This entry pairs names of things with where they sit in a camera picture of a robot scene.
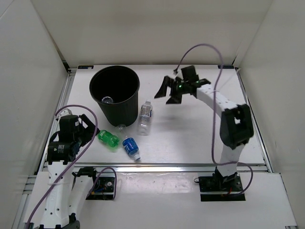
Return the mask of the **green soda bottle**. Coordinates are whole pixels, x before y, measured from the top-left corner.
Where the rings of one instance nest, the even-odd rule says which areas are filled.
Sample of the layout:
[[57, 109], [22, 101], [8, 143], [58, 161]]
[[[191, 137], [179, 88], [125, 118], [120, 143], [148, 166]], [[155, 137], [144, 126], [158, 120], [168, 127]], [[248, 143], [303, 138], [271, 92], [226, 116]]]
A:
[[106, 146], [112, 152], [115, 152], [119, 146], [119, 137], [111, 134], [106, 130], [101, 130], [98, 133], [98, 139], [104, 146]]

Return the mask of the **clear bottle blue cap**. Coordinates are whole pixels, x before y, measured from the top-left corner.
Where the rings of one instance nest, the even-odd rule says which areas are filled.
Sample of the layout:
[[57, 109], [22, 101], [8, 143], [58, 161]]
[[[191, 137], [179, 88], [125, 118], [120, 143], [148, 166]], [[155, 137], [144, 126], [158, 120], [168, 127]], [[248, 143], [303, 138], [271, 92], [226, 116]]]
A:
[[111, 97], [109, 97], [109, 96], [105, 96], [105, 97], [103, 97], [103, 98], [101, 99], [101, 102], [102, 102], [103, 104], [113, 104], [113, 103], [114, 103], [114, 100], [113, 100]]

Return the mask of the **clear bottle white label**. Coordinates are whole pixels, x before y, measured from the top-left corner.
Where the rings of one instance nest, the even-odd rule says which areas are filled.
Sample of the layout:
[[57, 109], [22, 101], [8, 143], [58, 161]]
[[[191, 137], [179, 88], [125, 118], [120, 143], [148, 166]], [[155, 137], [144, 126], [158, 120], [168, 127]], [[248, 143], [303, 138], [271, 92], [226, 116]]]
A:
[[148, 135], [151, 129], [153, 106], [151, 101], [146, 100], [141, 106], [139, 120], [137, 125], [137, 133], [139, 135]]

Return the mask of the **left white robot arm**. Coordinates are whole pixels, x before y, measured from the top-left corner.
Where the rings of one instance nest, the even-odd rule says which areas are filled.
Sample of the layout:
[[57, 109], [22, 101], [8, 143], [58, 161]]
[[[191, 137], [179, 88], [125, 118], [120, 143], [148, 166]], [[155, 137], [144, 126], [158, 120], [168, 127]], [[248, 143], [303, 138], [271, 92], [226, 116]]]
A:
[[78, 229], [80, 212], [89, 191], [100, 185], [93, 167], [74, 173], [81, 147], [88, 149], [98, 127], [85, 114], [60, 115], [59, 131], [49, 141], [47, 150], [48, 189], [32, 210], [26, 228], [31, 229], [31, 220], [44, 203], [44, 212], [38, 225], [40, 229]]

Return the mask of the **black plastic bin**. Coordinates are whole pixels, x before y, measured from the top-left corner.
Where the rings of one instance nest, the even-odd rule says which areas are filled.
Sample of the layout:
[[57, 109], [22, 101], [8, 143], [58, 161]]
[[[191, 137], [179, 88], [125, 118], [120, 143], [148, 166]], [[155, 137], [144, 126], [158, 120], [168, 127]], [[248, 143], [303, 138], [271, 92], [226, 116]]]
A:
[[[91, 79], [89, 90], [106, 119], [113, 126], [132, 125], [138, 117], [140, 80], [137, 73], [125, 66], [114, 65], [99, 70]], [[113, 104], [103, 104], [109, 96]]]

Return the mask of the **clear crushed bottle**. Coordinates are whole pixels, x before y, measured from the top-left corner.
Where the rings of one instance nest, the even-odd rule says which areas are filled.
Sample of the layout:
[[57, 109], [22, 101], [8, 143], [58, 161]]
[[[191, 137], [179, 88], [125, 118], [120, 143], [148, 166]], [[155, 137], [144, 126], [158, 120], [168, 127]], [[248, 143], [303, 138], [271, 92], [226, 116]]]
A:
[[116, 127], [117, 131], [123, 133], [126, 130], [126, 125], [120, 124]]

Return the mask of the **blue label water bottle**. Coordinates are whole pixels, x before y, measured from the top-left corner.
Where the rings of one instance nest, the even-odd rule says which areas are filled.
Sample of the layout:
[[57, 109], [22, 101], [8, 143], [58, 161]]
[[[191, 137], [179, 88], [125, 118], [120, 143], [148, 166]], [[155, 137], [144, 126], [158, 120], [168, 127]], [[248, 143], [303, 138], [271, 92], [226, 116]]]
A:
[[139, 148], [132, 137], [128, 137], [123, 140], [122, 146], [127, 153], [127, 155], [132, 158], [134, 161], [138, 161], [141, 159]]

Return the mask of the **right blue label sticker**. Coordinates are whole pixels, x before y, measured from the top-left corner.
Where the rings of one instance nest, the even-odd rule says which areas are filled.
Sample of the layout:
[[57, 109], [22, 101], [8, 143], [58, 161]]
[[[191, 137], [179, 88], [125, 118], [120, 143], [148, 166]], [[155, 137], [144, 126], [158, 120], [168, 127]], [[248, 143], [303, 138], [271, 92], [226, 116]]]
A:
[[234, 69], [233, 65], [218, 65], [219, 69]]

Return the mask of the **blue label sticker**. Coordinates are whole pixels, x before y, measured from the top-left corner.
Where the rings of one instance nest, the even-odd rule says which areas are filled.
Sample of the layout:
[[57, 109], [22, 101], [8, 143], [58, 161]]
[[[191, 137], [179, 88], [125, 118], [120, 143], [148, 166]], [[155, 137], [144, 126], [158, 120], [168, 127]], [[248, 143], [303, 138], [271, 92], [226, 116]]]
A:
[[93, 69], [94, 66], [93, 65], [79, 65], [78, 69], [82, 69], [82, 70], [89, 70], [89, 69]]
[[233, 65], [218, 65], [219, 69], [234, 69]]

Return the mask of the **left blue label sticker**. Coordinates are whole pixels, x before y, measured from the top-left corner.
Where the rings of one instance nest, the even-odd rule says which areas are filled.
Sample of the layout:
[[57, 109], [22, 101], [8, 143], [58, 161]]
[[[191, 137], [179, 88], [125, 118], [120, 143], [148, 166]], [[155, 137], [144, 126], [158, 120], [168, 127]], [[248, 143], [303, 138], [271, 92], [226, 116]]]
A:
[[78, 69], [82, 69], [82, 70], [89, 70], [89, 69], [93, 69], [94, 66], [93, 65], [79, 65]]

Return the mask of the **left aluminium rail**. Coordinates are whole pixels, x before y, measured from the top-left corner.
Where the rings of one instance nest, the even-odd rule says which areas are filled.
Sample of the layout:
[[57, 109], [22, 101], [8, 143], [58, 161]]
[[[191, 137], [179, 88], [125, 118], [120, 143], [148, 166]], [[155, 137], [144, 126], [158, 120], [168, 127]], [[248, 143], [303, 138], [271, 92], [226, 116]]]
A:
[[[57, 108], [55, 109], [55, 111], [58, 111], [60, 108], [62, 108], [63, 106], [65, 106], [67, 104], [67, 101], [68, 101], [70, 93], [71, 93], [71, 87], [72, 87], [72, 84], [74, 81], [75, 74], [76, 74], [76, 69], [68, 70], [68, 76], [64, 83], [63, 89], [61, 91], [61, 95], [60, 95], [60, 98], [59, 98], [59, 101], [57, 104]], [[37, 175], [38, 172], [43, 170], [45, 160], [47, 158], [47, 149], [48, 149], [50, 138], [51, 138], [52, 134], [57, 131], [57, 129], [58, 129], [57, 121], [55, 120], [55, 118], [53, 118], [51, 128], [49, 131], [49, 135], [47, 137], [45, 147], [42, 151], [40, 162], [38, 164], [36, 171], [34, 172], [34, 175]]]

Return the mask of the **aluminium rail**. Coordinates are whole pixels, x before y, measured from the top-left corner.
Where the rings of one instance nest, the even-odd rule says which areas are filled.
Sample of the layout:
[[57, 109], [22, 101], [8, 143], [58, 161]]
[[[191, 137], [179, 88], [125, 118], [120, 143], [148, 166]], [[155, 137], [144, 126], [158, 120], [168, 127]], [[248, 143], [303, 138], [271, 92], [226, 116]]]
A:
[[96, 167], [102, 169], [104, 167], [112, 167], [117, 172], [133, 173], [133, 172], [213, 172], [215, 165], [213, 164], [146, 164], [146, 163], [76, 163], [74, 170], [81, 167]]
[[[63, 106], [65, 106], [67, 104], [67, 101], [68, 101], [70, 93], [71, 93], [71, 87], [72, 87], [72, 84], [74, 81], [75, 74], [76, 74], [76, 69], [68, 70], [68, 76], [64, 83], [63, 89], [61, 91], [61, 95], [60, 95], [60, 98], [59, 98], [59, 101], [57, 104], [57, 108], [55, 109], [55, 111], [58, 111], [60, 108], [62, 108]], [[52, 134], [57, 131], [57, 129], [58, 129], [57, 121], [55, 120], [55, 118], [53, 118], [51, 128], [49, 131], [49, 135], [47, 137], [45, 147], [42, 151], [40, 162], [38, 164], [36, 171], [34, 172], [34, 175], [37, 175], [38, 172], [43, 170], [45, 160], [47, 158], [47, 149], [48, 149], [50, 138], [51, 138]]]
[[260, 145], [260, 149], [261, 149], [262, 155], [263, 155], [264, 164], [265, 164], [265, 166], [267, 168], [267, 171], [269, 173], [273, 173], [274, 171], [273, 171], [272, 165], [270, 163], [270, 159], [269, 159], [268, 152], [267, 152], [267, 149], [266, 149], [265, 144], [264, 144], [264, 140], [262, 138], [261, 132], [260, 132], [259, 127], [257, 125], [257, 120], [255, 118], [252, 106], [250, 104], [249, 97], [248, 97], [248, 95], [246, 93], [246, 89], [245, 89], [244, 83], [243, 83], [241, 75], [239, 73], [240, 70], [241, 70], [240, 68], [235, 68], [236, 75], [237, 75], [238, 81], [240, 83], [240, 87], [242, 89], [242, 93], [243, 93], [244, 99], [245, 99], [246, 103], [248, 104], [248, 106], [250, 107], [250, 113], [251, 113], [251, 116], [252, 116], [252, 122], [253, 122], [253, 126], [254, 126], [254, 133], [255, 133], [257, 141], [258, 141], [258, 143]]

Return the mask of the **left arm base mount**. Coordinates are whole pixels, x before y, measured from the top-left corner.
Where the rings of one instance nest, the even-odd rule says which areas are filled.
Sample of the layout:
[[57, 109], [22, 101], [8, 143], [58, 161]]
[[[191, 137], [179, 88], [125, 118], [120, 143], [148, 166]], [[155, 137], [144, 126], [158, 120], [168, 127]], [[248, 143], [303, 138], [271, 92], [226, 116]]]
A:
[[86, 200], [114, 200], [116, 178], [99, 177], [97, 184], [93, 191], [86, 198]]

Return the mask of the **front aluminium rail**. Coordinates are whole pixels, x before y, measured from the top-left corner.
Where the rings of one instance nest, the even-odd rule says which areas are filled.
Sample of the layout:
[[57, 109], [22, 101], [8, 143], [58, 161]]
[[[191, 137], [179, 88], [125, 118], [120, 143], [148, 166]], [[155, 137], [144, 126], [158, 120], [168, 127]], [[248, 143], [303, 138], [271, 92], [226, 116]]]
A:
[[133, 173], [133, 172], [213, 172], [215, 165], [213, 164], [146, 164], [146, 163], [76, 163], [74, 170], [81, 167], [96, 167], [102, 169], [104, 167], [112, 167], [117, 172]]

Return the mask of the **right aluminium rail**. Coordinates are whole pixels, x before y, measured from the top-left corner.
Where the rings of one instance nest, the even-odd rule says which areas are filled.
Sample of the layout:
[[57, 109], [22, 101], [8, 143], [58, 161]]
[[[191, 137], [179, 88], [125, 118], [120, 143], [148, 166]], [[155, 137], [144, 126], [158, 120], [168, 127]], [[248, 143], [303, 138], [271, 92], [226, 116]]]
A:
[[263, 155], [264, 164], [265, 164], [265, 166], [267, 168], [267, 171], [269, 173], [273, 173], [274, 171], [273, 171], [272, 165], [270, 163], [270, 159], [269, 159], [268, 152], [267, 152], [267, 149], [266, 149], [265, 144], [264, 144], [264, 140], [262, 138], [261, 132], [260, 132], [259, 127], [257, 125], [257, 120], [255, 118], [252, 106], [250, 104], [249, 97], [248, 97], [248, 95], [246, 93], [246, 89], [245, 89], [244, 83], [243, 83], [241, 75], [239, 73], [240, 70], [241, 70], [240, 68], [235, 68], [236, 75], [237, 75], [238, 81], [240, 83], [240, 87], [242, 89], [242, 93], [243, 93], [244, 99], [245, 99], [246, 103], [248, 104], [248, 106], [250, 107], [250, 113], [251, 113], [251, 116], [252, 116], [252, 122], [253, 122], [253, 126], [254, 126], [254, 133], [255, 133], [257, 141], [258, 141], [258, 143], [260, 145], [260, 149], [261, 149], [262, 155]]

